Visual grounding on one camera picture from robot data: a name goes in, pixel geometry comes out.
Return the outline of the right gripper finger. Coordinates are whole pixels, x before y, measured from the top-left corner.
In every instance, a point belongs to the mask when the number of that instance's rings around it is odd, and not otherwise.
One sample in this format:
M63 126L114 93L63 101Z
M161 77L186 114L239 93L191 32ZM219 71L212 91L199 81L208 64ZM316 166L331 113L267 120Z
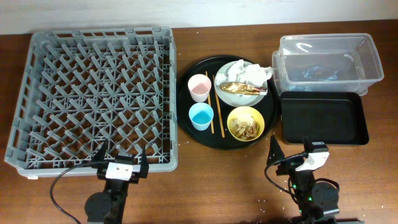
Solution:
M313 144L310 138L307 135L303 136L303 146L305 152L312 152L313 151Z
M270 166L274 162L284 159L285 155L274 135L271 136L269 155L267 158L267 165Z

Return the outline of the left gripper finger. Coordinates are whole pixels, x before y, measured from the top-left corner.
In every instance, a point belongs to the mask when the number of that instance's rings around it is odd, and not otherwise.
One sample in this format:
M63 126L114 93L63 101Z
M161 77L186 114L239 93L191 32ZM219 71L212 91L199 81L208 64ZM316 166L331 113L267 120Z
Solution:
M149 163L147 161L146 150L143 149L141 153L141 164L140 164L140 171L139 177L140 178L147 178L149 173Z
M91 161L92 162L103 162L107 148L108 148L108 142L105 141L102 143L101 147L95 152Z

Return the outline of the food scraps and rice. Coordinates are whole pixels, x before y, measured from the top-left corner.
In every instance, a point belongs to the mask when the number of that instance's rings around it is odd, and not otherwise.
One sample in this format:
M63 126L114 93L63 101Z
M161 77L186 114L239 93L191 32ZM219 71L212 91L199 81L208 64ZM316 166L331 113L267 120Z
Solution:
M252 140L258 134L259 124L252 116L241 114L232 119L230 131L238 139Z

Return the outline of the yellow bowl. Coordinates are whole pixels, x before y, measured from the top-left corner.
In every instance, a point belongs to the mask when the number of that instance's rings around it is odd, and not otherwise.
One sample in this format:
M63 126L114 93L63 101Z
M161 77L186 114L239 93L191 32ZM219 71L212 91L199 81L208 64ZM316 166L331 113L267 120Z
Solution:
M239 115L241 115L241 114L246 114L246 115L252 116L259 124L258 134L252 140L241 140L241 139L238 139L230 131L230 124L231 124L232 119L237 117L237 116L239 116ZM264 118L263 118L262 114L260 114L260 112L258 110L254 109L252 107L249 107L249 106L240 106L240 107L237 107L237 108L233 109L230 112L230 114L228 115L227 126L228 126L228 131L232 134L232 136L235 139L237 139L238 141L242 141L242 142L249 142L249 141L253 141L255 139L258 139L263 134L264 129L265 129L265 121L264 121Z

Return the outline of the wooden chopstick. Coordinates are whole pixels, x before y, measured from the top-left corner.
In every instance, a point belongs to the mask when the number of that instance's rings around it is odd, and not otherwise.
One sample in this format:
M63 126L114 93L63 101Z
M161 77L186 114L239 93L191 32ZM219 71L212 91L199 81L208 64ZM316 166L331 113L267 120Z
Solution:
M214 84L214 86L216 86L215 76L212 75L212 77L213 77L213 84ZM218 119L219 119L219 123L220 123L221 137L225 138L223 119L222 119L221 107L220 107L220 101L219 101L219 98L218 98L218 94L216 92L216 88L215 88L215 100L216 100L216 106L217 106L217 111L218 111Z
M210 92L209 92L209 94L208 94L208 105L209 105L209 106L210 106L210 108L212 109L212 107L211 107L211 98L210 98ZM210 126L211 126L211 133L212 133L212 134L214 134L214 133L215 133L215 131L214 131L213 119L211 119Z

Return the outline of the grey round plate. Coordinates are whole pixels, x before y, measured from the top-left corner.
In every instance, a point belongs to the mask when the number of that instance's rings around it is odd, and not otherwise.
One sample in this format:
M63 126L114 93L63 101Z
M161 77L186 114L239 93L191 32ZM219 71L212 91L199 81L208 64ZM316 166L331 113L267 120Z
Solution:
M218 71L215 77L215 81L217 82L217 78L220 78L221 74L227 74L229 68L235 64L237 60L228 62L224 64ZM227 93L221 90L217 84L214 84L215 91L218 97L227 105L233 107L240 107L240 106L254 106L255 104L259 103L263 98L264 95L240 95L240 94L233 94Z

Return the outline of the light blue plastic cup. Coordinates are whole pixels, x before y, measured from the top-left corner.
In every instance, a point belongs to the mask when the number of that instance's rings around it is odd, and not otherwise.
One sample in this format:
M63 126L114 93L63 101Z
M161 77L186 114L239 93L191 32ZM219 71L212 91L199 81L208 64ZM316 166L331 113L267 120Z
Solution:
M207 103L195 103L190 107L188 116L197 131L204 131L210 126L214 112Z

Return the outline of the gold foil snack wrapper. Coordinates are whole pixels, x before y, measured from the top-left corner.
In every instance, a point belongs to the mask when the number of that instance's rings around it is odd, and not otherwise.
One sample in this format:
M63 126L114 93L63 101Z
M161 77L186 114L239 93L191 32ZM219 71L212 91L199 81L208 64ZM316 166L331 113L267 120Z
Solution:
M240 95L266 95L268 88L240 82L227 82L218 85L220 90Z

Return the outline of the white paper napkin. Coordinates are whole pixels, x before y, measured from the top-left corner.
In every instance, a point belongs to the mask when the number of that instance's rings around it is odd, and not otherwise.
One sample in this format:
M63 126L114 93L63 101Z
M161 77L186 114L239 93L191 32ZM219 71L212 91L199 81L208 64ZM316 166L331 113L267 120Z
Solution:
M215 83L219 86L222 83L238 82L265 87L273 74L272 67L261 67L259 64L240 59L223 65L217 71Z

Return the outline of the pink plastic cup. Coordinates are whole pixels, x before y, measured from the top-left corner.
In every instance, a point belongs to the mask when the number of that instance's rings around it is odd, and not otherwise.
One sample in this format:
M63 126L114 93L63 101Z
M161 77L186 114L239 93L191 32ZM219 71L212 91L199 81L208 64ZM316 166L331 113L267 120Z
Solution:
M203 74L196 74L188 80L188 90L192 99L201 103L207 100L211 90L211 80Z

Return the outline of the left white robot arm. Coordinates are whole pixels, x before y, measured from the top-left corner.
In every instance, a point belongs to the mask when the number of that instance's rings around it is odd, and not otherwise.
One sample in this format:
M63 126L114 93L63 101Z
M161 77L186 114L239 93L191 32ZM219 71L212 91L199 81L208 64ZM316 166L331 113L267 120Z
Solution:
M141 153L141 164L138 171L133 170L134 156L118 154L114 160L105 159L108 143L91 159L91 167L96 169L99 180L104 180L104 190L91 195L85 203L85 213L88 223L121 223L124 207L131 184L137 184L149 173L149 163L146 152Z

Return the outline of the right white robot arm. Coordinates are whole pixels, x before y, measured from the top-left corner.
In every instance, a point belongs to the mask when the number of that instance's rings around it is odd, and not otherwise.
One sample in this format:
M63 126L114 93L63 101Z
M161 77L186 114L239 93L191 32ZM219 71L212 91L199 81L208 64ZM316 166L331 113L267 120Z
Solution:
M286 157L275 136L271 136L270 151L264 175L272 185L289 194L298 206L300 216L292 223L316 224L336 223L340 186L337 182L314 177L313 172L325 165L329 149L324 142L311 141L303 137L304 151ZM276 166L276 175L287 175L287 188L276 184L268 176L270 167Z

